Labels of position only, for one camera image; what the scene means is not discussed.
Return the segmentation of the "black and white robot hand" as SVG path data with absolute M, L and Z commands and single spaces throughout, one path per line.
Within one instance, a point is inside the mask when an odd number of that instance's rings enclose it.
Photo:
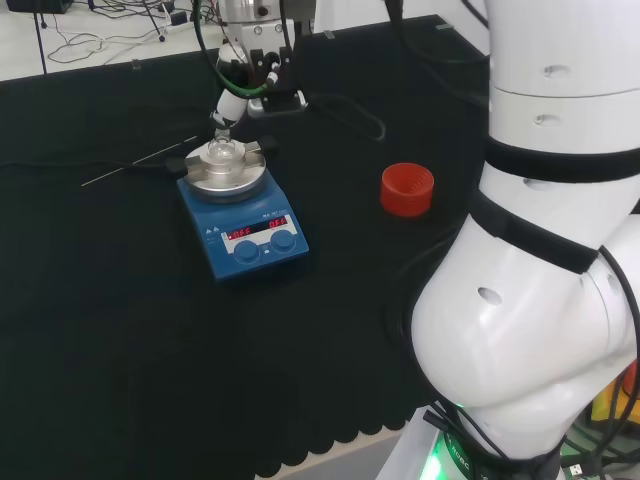
M 222 86 L 211 119 L 229 129 L 244 116 L 261 118 L 303 112 L 308 101 L 293 64 L 293 23 L 235 24 L 213 63 Z

